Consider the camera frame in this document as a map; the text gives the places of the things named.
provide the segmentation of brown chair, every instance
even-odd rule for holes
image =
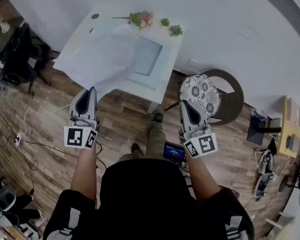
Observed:
[[[218,77],[227,81],[230,86],[233,88],[233,92],[230,93],[221,93],[219,94],[220,105],[216,113],[211,116],[213,119],[218,119],[220,121],[209,122],[211,127],[222,127],[225,126],[232,121],[234,121],[240,114],[243,106],[244,106],[244,92],[239,84],[239,82],[228,72],[222,69],[209,69],[202,73],[201,75],[206,76],[207,78]],[[180,88],[183,82],[193,74],[187,75],[180,83],[178,87],[178,95],[177,102],[173,105],[167,107],[164,111],[168,111],[169,109],[179,105],[180,103]]]

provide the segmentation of khaki pants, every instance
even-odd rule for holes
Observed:
[[[120,157],[118,162],[138,158],[164,159],[166,135],[162,131],[161,124],[158,122],[153,122],[146,132],[146,137],[145,155],[141,152],[141,150],[138,149],[131,154],[124,154]]]

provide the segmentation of black office chair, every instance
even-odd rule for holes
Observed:
[[[29,83],[28,93],[32,95],[31,88],[36,77],[51,85],[40,72],[48,62],[48,51],[47,45],[33,45],[29,27],[23,26],[0,53],[0,60],[4,63],[4,80],[14,85]],[[36,60],[34,67],[29,64],[29,58]]]

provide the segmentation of forearm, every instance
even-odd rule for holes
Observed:
[[[94,202],[97,198],[96,168],[96,143],[94,143],[91,150],[80,151],[70,186],[71,190],[80,192]]]
[[[220,188],[208,171],[202,157],[192,158],[187,151],[185,155],[195,197],[203,202],[218,193]]]

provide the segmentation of black shirt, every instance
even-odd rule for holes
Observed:
[[[191,197],[179,167],[166,160],[142,158],[110,166],[102,177],[98,210],[79,192],[65,190],[44,239],[68,227],[71,208],[80,211],[72,239],[182,234],[201,239],[254,239],[252,222],[230,190],[222,189],[199,203]]]

